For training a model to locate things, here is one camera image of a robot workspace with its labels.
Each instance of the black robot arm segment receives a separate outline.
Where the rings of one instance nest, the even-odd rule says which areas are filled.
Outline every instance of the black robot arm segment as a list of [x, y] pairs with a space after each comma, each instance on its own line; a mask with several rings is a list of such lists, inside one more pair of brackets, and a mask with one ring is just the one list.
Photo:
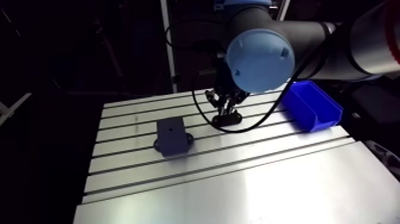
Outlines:
[[[400, 59], [393, 53], [393, 46], [400, 45], [400, 13], [389, 17], [385, 4], [341, 25], [274, 21], [265, 5], [229, 6], [226, 11], [221, 41], [226, 54], [217, 58], [214, 90], [206, 93], [218, 108], [216, 119], [210, 122], [195, 100], [203, 118], [218, 130], [241, 133], [257, 127], [277, 108], [295, 79], [359, 81], [400, 71]], [[281, 96], [259, 122], [241, 130], [221, 128], [240, 123], [234, 106], [250, 93], [276, 89], [288, 79]]]

